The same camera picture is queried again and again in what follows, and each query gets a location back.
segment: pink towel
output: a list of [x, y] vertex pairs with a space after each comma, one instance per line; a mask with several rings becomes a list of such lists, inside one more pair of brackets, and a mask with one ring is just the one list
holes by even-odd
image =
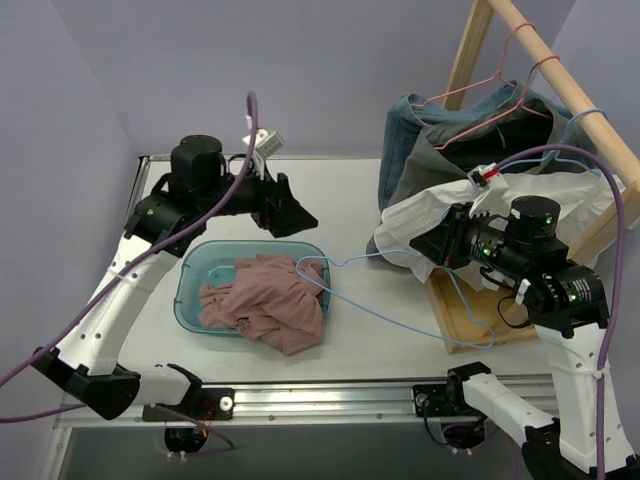
[[[233, 283], [200, 290], [204, 327], [235, 328], [247, 338], [261, 339], [285, 355], [322, 342], [324, 290], [296, 273], [291, 257], [256, 255], [235, 262]], [[322, 264], [304, 261], [300, 270], [324, 285]]]

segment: wire hanger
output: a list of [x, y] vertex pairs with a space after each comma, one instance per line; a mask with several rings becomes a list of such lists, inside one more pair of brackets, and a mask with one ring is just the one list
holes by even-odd
[[536, 29], [536, 26], [533, 23], [525, 22], [525, 23], [522, 23], [522, 24], [518, 25], [516, 28], [514, 28], [513, 30], [511, 30], [509, 32], [509, 35], [507, 35], [507, 39], [504, 42], [504, 50], [502, 51], [502, 55], [500, 56], [500, 65], [498, 66], [498, 70], [496, 71], [496, 73], [491, 75], [489, 78], [486, 78], [484, 80], [480, 80], [479, 82], [476, 82], [476, 83], [472, 83], [471, 85], [467, 85], [466, 87], [457, 88], [455, 90], [451, 90], [450, 92], [446, 92], [446, 93], [443, 93], [441, 95], [436, 95], [435, 97], [428, 98], [427, 100], [424, 101], [424, 103], [412, 103], [411, 106], [412, 107], [424, 107], [425, 105], [427, 105], [427, 104], [429, 104], [429, 103], [431, 103], [431, 102], [433, 102], [435, 100], [440, 100], [441, 98], [446, 98], [446, 97], [448, 97], [450, 95], [453, 95], [455, 93], [465, 92], [465, 91], [470, 90], [472, 88], [476, 88], [476, 87], [479, 87], [481, 85], [485, 85], [485, 84], [495, 80], [496, 78], [499, 79], [502, 83], [515, 88], [515, 85], [513, 83], [511, 83], [510, 81], [506, 80], [502, 76], [502, 70], [504, 69], [504, 64], [505, 64], [505, 61], [507, 59], [507, 49], [509, 48], [509, 40], [511, 40], [511, 37], [513, 37], [518, 30], [520, 30], [522, 27], [527, 27], [527, 26], [533, 28], [534, 30]]
[[509, 110], [506, 110], [504, 112], [502, 112], [500, 115], [496, 115], [495, 117], [490, 118], [489, 120], [486, 120], [478, 125], [476, 125], [475, 127], [470, 128], [469, 130], [465, 130], [462, 133], [459, 133], [458, 135], [455, 135], [454, 137], [451, 137], [449, 140], [447, 140], [447, 142], [444, 145], [440, 145], [439, 147], [435, 147], [436, 150], [444, 150], [445, 148], [447, 148], [449, 145], [451, 145], [453, 142], [458, 141], [459, 139], [461, 139], [462, 137], [464, 137], [465, 135], [468, 135], [472, 132], [475, 132], [476, 130], [484, 127], [485, 125], [489, 125], [493, 122], [496, 122], [498, 120], [500, 120], [503, 117], [506, 117], [507, 115], [515, 112], [518, 108], [521, 108], [527, 112], [530, 112], [534, 115], [537, 115], [539, 117], [544, 117], [544, 118], [551, 118], [549, 115], [545, 115], [544, 113], [541, 112], [537, 112], [535, 110], [532, 110], [531, 108], [525, 106], [524, 101], [525, 101], [525, 96], [527, 94], [527, 90], [529, 89], [529, 83], [531, 83], [531, 76], [533, 75], [533, 72], [535, 72], [536, 68], [538, 68], [540, 65], [542, 65], [544, 62], [546, 62], [547, 60], [551, 60], [551, 59], [556, 59], [559, 60], [560, 57], [558, 57], [558, 55], [551, 55], [547, 58], [543, 58], [542, 60], [540, 60], [538, 63], [536, 63], [533, 68], [531, 68], [531, 70], [529, 70], [529, 75], [527, 75], [527, 81], [525, 82], [524, 86], [522, 87], [522, 93], [520, 94], [520, 100], [518, 100], [518, 102], [511, 107]]

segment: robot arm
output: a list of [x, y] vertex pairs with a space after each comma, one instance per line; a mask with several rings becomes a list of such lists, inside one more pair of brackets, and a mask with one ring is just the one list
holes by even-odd
[[[171, 152], [171, 173], [136, 205], [95, 293], [120, 276], [134, 258], [205, 215], [234, 180], [217, 139], [202, 135], [184, 138]], [[251, 214], [260, 228], [276, 238], [318, 225], [293, 198], [287, 176], [279, 174], [274, 180], [264, 164], [259, 174], [253, 169], [245, 176], [219, 215], [244, 213]], [[203, 226], [127, 272], [34, 367], [107, 420], [131, 405], [156, 403], [189, 415], [200, 404], [200, 379], [173, 364], [124, 368], [118, 364], [118, 356], [155, 287], [204, 230]]]
[[517, 198], [503, 218], [504, 231], [491, 226], [497, 216], [472, 218], [471, 208], [453, 205], [438, 227], [410, 245], [437, 265], [456, 269], [473, 261], [513, 281], [516, 301], [547, 350], [560, 420], [512, 393], [481, 363], [449, 371], [452, 402], [502, 428], [522, 448], [534, 479], [595, 478], [596, 379], [602, 375], [607, 478], [640, 478], [609, 367], [596, 368], [609, 318], [604, 288], [591, 269], [567, 259], [568, 247], [555, 236], [560, 206], [544, 197]]

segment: lavender wall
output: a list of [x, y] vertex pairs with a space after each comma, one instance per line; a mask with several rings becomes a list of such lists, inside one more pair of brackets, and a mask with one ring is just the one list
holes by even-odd
[[[638, 45], [640, 31], [629, 19], [640, 18], [640, 2], [578, 0], [558, 35], [553, 50], [597, 106], [609, 113], [612, 125], [640, 156], [640, 82]], [[551, 93], [544, 79], [536, 89]], [[610, 360], [616, 395], [625, 431], [640, 451], [640, 229], [628, 236], [620, 321], [611, 347]], [[613, 251], [598, 262], [598, 271], [611, 286]]]
[[[209, 133], [230, 150], [244, 95], [289, 153], [377, 154], [403, 93], [446, 85], [471, 0], [54, 0], [138, 153]], [[516, 2], [552, 43], [574, 0]], [[495, 71], [497, 19], [477, 75]], [[531, 62], [519, 46], [507, 71]], [[472, 95], [477, 98], [481, 92]]]
[[[0, 376], [87, 301], [124, 221], [137, 162], [113, 107], [49, 0], [0, 15]], [[55, 408], [27, 371], [0, 393], [0, 417]], [[0, 477], [36, 478], [52, 420], [0, 425]]]

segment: white cloth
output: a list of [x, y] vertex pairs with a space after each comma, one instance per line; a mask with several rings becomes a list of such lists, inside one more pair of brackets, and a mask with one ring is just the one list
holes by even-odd
[[[567, 245], [580, 238], [613, 202], [613, 194], [607, 180], [604, 176], [597, 176], [591, 172], [559, 172], [548, 175], [507, 173], [503, 177], [509, 189], [502, 200], [495, 204], [496, 208], [492, 208], [491, 213], [507, 216], [511, 201], [520, 196], [540, 195], [551, 198], [561, 206], [556, 233], [558, 239]], [[622, 182], [617, 177], [616, 181], [620, 191], [623, 191]], [[413, 250], [409, 247], [409, 241], [435, 228], [442, 221], [449, 205], [473, 202], [476, 197], [471, 183], [468, 180], [459, 180], [428, 188], [386, 208], [382, 212], [382, 223], [374, 233], [378, 250]], [[424, 256], [389, 254], [384, 257], [395, 265], [410, 268], [423, 283], [436, 267]], [[478, 268], [478, 265], [472, 263], [456, 270], [455, 273], [474, 289], [481, 290], [484, 285]]]

